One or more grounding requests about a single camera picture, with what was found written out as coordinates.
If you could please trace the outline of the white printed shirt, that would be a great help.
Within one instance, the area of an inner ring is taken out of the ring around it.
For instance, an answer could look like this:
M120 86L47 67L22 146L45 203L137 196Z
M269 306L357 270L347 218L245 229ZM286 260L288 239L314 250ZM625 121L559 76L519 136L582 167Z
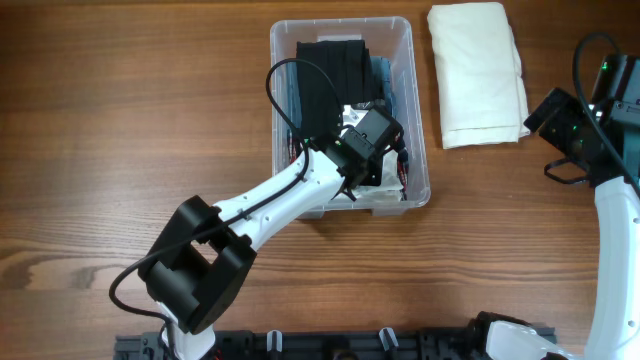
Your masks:
M377 105L349 114L351 118L355 115L359 119L344 124L340 136L325 150L344 178L338 194L352 201L361 197L367 201L383 196L398 198L403 185L395 166L402 126Z

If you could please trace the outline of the red plaid shirt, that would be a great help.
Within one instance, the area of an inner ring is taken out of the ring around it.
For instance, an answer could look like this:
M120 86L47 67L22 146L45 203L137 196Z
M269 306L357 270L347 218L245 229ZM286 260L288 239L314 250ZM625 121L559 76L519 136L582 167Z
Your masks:
M409 155L404 142L403 133L400 133L395 143L388 149L383 157L380 175L377 180L362 185L354 190L356 196L382 198L394 198L399 201L407 199L407 186L409 175Z

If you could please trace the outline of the blue denim jeans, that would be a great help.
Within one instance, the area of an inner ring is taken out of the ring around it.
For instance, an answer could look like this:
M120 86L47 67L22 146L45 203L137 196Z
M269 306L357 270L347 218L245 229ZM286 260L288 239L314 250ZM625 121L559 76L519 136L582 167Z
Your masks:
M354 110L368 110L373 105L379 105L384 107L390 115L396 116L397 105L395 95L392 91L391 86L391 62L389 61L389 59L380 56L371 56L371 59L373 60L375 69L374 74L376 76L376 79L379 80L382 84L382 89L384 90L384 98L382 100L374 100L366 103L358 103L355 105L344 105L343 107L349 106ZM301 115L298 82L296 79L297 70L295 67L295 63L296 62L289 63L284 66L287 73L288 87L287 104L284 113L288 116L289 120L291 120L294 126L299 129L299 125L301 123Z

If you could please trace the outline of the cream white cloth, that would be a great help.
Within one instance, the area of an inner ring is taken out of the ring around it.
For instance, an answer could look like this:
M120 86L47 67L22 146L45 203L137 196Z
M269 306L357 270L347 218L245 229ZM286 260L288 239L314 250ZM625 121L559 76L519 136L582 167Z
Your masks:
M427 15L445 149L530 134L522 63L498 2L435 5Z

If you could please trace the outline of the black garment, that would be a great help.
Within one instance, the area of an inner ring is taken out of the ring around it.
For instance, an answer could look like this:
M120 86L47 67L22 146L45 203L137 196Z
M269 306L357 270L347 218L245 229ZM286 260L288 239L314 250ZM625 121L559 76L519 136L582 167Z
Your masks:
M384 98L363 40L299 42L296 58L299 129L305 138L336 129L341 106Z

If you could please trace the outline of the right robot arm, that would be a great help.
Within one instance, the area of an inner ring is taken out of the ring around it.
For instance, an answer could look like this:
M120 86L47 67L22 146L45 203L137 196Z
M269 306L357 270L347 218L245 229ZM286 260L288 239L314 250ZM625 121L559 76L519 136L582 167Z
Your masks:
M589 106L555 88L525 125L563 153L595 189L599 222L596 305L586 359L639 356L639 59L604 58Z

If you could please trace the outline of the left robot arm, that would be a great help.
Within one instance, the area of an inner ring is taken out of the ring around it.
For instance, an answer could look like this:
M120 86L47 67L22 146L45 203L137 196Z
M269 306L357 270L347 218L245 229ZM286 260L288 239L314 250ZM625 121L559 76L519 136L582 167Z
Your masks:
M170 356L200 359L216 341L214 322L237 297L258 250L310 209L350 196L403 134L383 108L302 142L302 153L257 187L213 205L184 201L151 247L138 275L168 318Z

